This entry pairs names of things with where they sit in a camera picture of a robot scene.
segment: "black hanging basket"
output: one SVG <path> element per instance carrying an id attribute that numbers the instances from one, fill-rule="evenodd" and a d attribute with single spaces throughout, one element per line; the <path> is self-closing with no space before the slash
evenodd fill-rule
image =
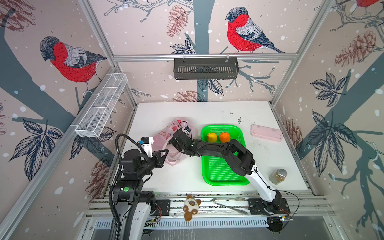
<path id="1" fill-rule="evenodd" d="M 175 58 L 175 79 L 235 79 L 239 73 L 237 58 Z"/>

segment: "white table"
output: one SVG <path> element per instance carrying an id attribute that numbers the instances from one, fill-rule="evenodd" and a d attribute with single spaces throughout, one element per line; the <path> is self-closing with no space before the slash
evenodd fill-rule
<path id="1" fill-rule="evenodd" d="M 141 137 L 154 136 L 176 117 L 185 117 L 194 123 L 198 130 L 197 134 L 194 133 L 196 139 L 200 139 L 200 131 L 206 125 L 238 126 L 243 132 L 247 149 L 252 152 L 256 165 L 265 178 L 268 179 L 269 175 L 279 168 L 287 171 L 286 179 L 278 186 L 271 184 L 272 186 L 288 191 L 308 189 L 284 139 L 274 142 L 250 134 L 252 124 L 279 129 L 268 102 L 139 103 L 129 136 L 135 141 Z M 137 147 L 127 141 L 122 152 L 132 148 Z M 255 192 L 251 184 L 209 185 L 202 177 L 201 167 L 201 157 L 188 157 L 175 166 L 164 163 L 163 168 L 153 170 L 153 176 L 144 184 L 143 191 L 162 194 Z"/>

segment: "pink plastic bag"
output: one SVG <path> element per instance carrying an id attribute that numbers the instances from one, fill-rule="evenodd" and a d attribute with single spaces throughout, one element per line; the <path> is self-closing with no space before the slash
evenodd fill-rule
<path id="1" fill-rule="evenodd" d="M 152 151 L 168 149 L 169 153 L 166 157 L 166 162 L 169 165 L 173 166 L 188 156 L 179 152 L 172 144 L 168 144 L 177 129 L 185 128 L 187 124 L 188 127 L 191 128 L 192 133 L 196 134 L 196 129 L 191 121 L 188 121 L 184 118 L 175 118 L 166 128 L 161 130 L 161 132 L 159 132 L 157 135 L 153 136 Z"/>

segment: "glass jar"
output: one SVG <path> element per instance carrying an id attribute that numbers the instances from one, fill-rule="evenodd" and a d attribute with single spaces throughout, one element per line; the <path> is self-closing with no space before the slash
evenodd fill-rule
<path id="1" fill-rule="evenodd" d="M 284 181 L 285 177 L 287 176 L 287 171 L 284 169 L 277 169 L 269 176 L 269 181 L 271 181 L 273 184 L 277 185 Z"/>

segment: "pink case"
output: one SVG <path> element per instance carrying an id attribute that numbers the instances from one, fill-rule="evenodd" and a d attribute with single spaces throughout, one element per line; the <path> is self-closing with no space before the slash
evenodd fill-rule
<path id="1" fill-rule="evenodd" d="M 281 142 L 283 140 L 283 133 L 280 129 L 263 127 L 259 125 L 251 126 L 251 135 L 277 142 Z"/>

